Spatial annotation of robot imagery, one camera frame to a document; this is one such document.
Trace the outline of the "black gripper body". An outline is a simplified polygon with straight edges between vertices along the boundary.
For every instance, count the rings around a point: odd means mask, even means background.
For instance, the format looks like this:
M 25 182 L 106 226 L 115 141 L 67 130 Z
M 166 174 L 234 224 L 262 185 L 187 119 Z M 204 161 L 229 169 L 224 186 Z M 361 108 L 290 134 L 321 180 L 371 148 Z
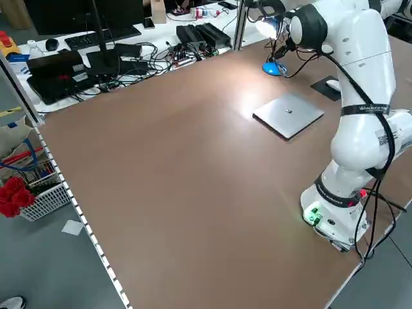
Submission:
M 291 37 L 289 37 L 285 44 L 279 47 L 275 52 L 274 52 L 274 59 L 278 60 L 283 58 L 288 52 L 294 52 L 296 50 L 296 45 L 295 42 L 292 40 Z
M 264 17 L 283 15 L 285 6 L 281 0 L 259 0 L 257 7 Z

